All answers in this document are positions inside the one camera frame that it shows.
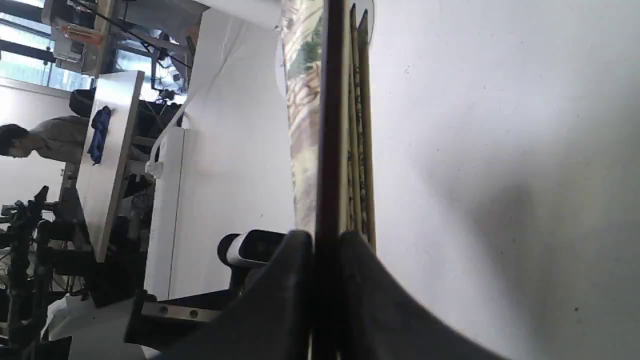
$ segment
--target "gray shirt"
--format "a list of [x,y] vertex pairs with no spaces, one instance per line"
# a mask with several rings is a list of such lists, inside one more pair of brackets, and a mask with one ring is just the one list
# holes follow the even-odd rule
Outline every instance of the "gray shirt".
[[44,148],[36,150],[41,157],[80,164],[88,128],[89,119],[70,115],[43,121],[30,133],[45,142]]

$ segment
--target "black hair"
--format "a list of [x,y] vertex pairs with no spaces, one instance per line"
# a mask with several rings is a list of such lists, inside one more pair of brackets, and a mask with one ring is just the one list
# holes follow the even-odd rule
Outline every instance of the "black hair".
[[24,139],[27,136],[29,136],[29,131],[16,124],[0,126],[0,155],[9,155],[9,149],[13,147],[13,141]]

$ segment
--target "floor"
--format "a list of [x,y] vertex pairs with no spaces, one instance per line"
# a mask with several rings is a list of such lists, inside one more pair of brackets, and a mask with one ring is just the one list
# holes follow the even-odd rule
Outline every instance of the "floor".
[[639,12],[376,1],[378,254],[508,358],[640,352]]

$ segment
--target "blue cloth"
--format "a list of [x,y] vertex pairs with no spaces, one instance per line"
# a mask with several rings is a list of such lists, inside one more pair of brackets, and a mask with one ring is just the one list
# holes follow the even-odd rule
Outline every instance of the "blue cloth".
[[88,154],[91,155],[94,165],[102,162],[102,152],[104,151],[104,143],[107,141],[107,132],[109,131],[109,120],[111,120],[111,109],[103,107],[98,110],[91,121],[93,128],[93,138],[89,145]]

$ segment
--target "person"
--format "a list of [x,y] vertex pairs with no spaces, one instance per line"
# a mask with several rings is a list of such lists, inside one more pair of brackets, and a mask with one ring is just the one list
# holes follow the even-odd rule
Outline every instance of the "person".
[[[0,155],[26,158],[33,151],[45,159],[80,165],[89,119],[69,115],[41,122],[31,130],[16,124],[0,126]],[[132,160],[148,156],[131,147]]]

